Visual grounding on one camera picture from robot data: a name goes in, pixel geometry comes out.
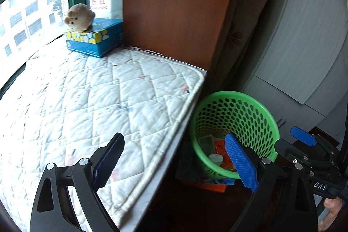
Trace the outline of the person's right hand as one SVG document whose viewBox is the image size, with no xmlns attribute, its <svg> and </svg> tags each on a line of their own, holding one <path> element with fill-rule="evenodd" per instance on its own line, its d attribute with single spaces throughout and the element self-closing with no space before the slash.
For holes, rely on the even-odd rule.
<svg viewBox="0 0 348 232">
<path fill-rule="evenodd" d="M 339 211 L 342 208 L 342 199 L 336 197 L 335 199 L 325 199 L 324 207 L 329 212 L 321 222 L 318 223 L 318 231 L 326 231 L 335 221 Z"/>
</svg>

